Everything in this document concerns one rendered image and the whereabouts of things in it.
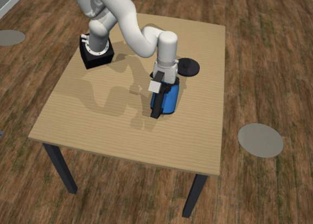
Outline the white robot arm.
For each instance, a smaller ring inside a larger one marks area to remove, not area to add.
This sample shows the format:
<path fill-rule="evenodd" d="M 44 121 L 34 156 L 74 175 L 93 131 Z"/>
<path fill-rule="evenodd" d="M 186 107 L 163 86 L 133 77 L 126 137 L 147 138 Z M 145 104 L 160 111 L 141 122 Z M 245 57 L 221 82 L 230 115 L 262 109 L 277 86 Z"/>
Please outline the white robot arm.
<path fill-rule="evenodd" d="M 179 63 L 176 59 L 178 37 L 172 31 L 144 27 L 140 31 L 136 7 L 131 0 L 76 0 L 83 13 L 92 18 L 89 35 L 81 35 L 87 51 L 95 56 L 103 55 L 109 47 L 109 32 L 119 24 L 122 36 L 130 48 L 140 57 L 151 57 L 158 47 L 157 63 L 171 67 Z M 141 34 L 142 33 L 142 34 Z M 90 36 L 90 38 L 89 38 Z M 157 71 L 151 79 L 149 91 L 159 93 L 164 72 Z"/>

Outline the black round disk with center stud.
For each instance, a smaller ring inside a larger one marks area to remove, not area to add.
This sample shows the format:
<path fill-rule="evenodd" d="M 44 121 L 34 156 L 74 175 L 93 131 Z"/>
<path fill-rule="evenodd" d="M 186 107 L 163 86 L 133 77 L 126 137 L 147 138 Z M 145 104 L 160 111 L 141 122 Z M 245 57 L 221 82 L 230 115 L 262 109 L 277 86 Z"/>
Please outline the black round disk with center stud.
<path fill-rule="evenodd" d="M 185 77 L 192 77 L 199 73 L 199 64 L 190 58 L 178 59 L 178 74 Z"/>

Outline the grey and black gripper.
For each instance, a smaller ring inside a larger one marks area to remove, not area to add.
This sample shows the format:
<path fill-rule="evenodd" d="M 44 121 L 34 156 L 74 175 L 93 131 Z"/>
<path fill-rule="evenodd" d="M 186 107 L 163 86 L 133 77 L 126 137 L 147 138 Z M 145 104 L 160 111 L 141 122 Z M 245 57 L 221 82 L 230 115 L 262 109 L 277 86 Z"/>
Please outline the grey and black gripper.
<path fill-rule="evenodd" d="M 172 86 L 179 85 L 180 82 L 177 78 L 177 76 L 178 76 L 178 64 L 177 63 L 171 67 L 163 67 L 157 63 L 157 58 L 156 58 L 153 72 L 150 74 L 150 77 L 154 79 L 157 71 L 161 71 L 161 72 L 165 73 L 161 82 L 163 81 L 163 82 L 166 82 L 168 84 L 168 86 L 166 88 L 166 94 L 168 94 L 168 92 L 170 92 Z"/>

